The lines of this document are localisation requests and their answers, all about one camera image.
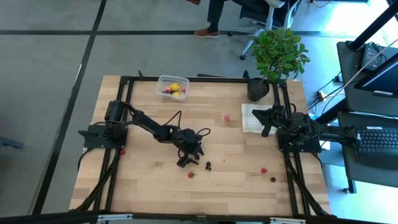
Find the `clear plastic container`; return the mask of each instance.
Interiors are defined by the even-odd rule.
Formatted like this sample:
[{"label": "clear plastic container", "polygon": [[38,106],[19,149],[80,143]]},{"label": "clear plastic container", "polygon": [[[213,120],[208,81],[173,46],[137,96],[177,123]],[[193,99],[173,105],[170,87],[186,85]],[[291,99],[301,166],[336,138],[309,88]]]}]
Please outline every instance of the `clear plastic container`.
[{"label": "clear plastic container", "polygon": [[[172,95],[170,93],[164,93],[165,89],[174,83],[180,87],[178,89],[180,95]],[[156,93],[159,94],[159,96],[162,96],[163,98],[166,99],[183,101],[188,95],[188,87],[189,87],[189,80],[187,78],[174,77],[171,75],[161,75],[156,84]]]}]

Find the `keyboard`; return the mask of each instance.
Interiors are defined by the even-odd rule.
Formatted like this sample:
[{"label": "keyboard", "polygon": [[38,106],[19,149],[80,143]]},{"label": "keyboard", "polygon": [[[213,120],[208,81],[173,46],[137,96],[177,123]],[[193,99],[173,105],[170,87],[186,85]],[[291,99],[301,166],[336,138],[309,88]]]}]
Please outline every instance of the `keyboard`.
[{"label": "keyboard", "polygon": [[360,164],[398,170],[398,129],[357,129],[356,137]]}]

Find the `black pants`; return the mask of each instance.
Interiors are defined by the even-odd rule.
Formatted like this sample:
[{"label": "black pants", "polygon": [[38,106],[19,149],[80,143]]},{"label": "black pants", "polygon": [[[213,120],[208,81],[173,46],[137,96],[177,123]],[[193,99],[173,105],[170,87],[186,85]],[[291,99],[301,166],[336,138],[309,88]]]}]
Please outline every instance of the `black pants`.
[{"label": "black pants", "polygon": [[[218,24],[221,13],[223,12],[224,2],[227,0],[210,0],[207,21]],[[248,7],[257,12],[268,12],[269,6],[263,0],[233,0],[242,7]]]}]

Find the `yellow fruit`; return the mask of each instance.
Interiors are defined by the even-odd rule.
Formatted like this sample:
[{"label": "yellow fruit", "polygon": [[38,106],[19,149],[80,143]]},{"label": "yellow fruit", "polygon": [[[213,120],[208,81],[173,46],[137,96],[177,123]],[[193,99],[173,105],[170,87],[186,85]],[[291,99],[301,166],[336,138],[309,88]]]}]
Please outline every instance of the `yellow fruit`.
[{"label": "yellow fruit", "polygon": [[174,83],[174,84],[170,85],[170,89],[173,91],[178,91],[180,89],[180,86],[178,84]]}]

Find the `wooden tabletop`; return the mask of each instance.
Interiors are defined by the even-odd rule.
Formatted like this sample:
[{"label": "wooden tabletop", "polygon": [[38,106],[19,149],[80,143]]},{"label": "wooden tabletop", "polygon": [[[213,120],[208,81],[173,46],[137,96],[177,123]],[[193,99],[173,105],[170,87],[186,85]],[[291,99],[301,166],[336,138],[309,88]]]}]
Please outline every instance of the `wooden tabletop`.
[{"label": "wooden tabletop", "polygon": [[[116,99],[120,76],[105,76],[99,91],[93,122],[103,121],[108,103]],[[202,140],[205,156],[200,164],[185,168],[176,165],[177,149],[158,143],[144,129],[131,126],[126,153],[121,156],[112,201],[112,212],[289,216],[292,214],[283,155],[276,135],[243,133],[241,104],[253,103],[246,97],[245,83],[190,82],[183,102],[163,100],[155,92],[156,82],[134,82],[131,104],[159,124],[182,110],[181,128],[198,131],[210,128]],[[307,113],[302,83],[287,82],[290,102],[297,111]],[[283,94],[280,90],[280,101]],[[271,87],[258,102],[272,105]],[[229,114],[231,121],[223,116]],[[79,206],[98,181],[104,150],[88,153],[81,162],[70,208]],[[324,210],[330,212],[328,196],[319,161],[301,153],[305,183]],[[212,171],[205,170],[207,161]],[[188,173],[197,175],[189,179]],[[101,206],[104,207],[107,186]],[[296,186],[299,211],[302,201]]]}]

